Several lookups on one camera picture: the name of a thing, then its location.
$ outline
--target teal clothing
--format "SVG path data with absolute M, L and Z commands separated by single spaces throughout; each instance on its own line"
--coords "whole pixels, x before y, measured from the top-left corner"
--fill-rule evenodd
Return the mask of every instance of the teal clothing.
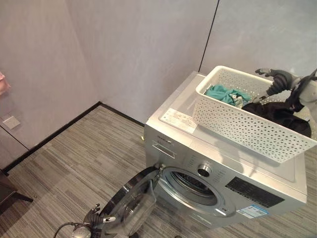
M 226 89 L 225 87 L 223 87 L 222 85 L 215 85 L 210 87 L 209 89 L 207 89 L 207 91 L 205 92 L 205 95 L 215 98 L 217 100 L 220 100 L 224 103 L 228 103 L 230 105 L 235 106 L 235 102 L 233 100 L 233 98 L 231 97 L 231 95 L 236 95 L 237 97 L 241 96 L 243 98 L 244 102 L 248 102 L 251 100 L 251 97 L 246 94 L 246 93 L 241 93 L 237 90 L 234 89 Z

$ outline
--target silver washing machine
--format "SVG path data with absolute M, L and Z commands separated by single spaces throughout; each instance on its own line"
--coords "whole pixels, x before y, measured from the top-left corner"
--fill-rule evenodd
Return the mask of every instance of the silver washing machine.
M 208 229 L 281 214 L 307 200 L 304 155 L 279 164 L 203 127 L 191 118 L 193 72 L 145 124 L 148 168 L 102 210 L 115 216 L 101 237 L 133 235 L 157 204 Z

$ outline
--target wall socket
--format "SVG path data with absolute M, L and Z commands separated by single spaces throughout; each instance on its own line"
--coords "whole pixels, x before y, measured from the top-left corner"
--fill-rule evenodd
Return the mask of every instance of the wall socket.
M 17 125 L 20 125 L 20 122 L 14 117 L 11 116 L 8 119 L 4 120 L 3 123 L 9 127 L 9 129 L 15 128 Z

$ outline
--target gray striped carpet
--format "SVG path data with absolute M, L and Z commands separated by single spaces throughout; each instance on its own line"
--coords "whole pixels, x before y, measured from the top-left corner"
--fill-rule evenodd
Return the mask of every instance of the gray striped carpet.
M 81 222 L 96 203 L 106 202 L 145 167 L 143 128 L 98 107 L 10 171 L 19 192 L 34 198 L 16 201 L 0 215 L 4 238 L 51 238 L 68 221 Z M 313 238 L 317 234 L 316 154 L 306 153 L 308 202 L 280 216 L 206 231 L 188 224 L 172 208 L 157 207 L 140 230 L 145 238 Z M 59 237 L 68 238 L 71 228 Z

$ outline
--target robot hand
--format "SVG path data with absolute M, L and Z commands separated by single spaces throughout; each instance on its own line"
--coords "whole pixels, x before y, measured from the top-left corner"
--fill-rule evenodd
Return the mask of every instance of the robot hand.
M 260 93 L 259 96 L 253 99 L 254 103 L 258 103 L 261 100 L 284 90 L 291 90 L 301 80 L 301 77 L 292 75 L 291 73 L 280 69 L 259 68 L 256 70 L 256 73 L 260 75 L 265 74 L 265 77 L 271 76 L 274 81 L 266 91 Z
M 98 229 L 96 229 L 99 225 L 103 223 L 113 222 L 115 221 L 115 217 L 107 217 L 104 218 L 100 216 L 98 211 L 100 210 L 100 204 L 96 204 L 85 216 L 84 223 L 80 225 L 76 225 L 72 237 L 73 238 L 96 238 L 98 236 Z

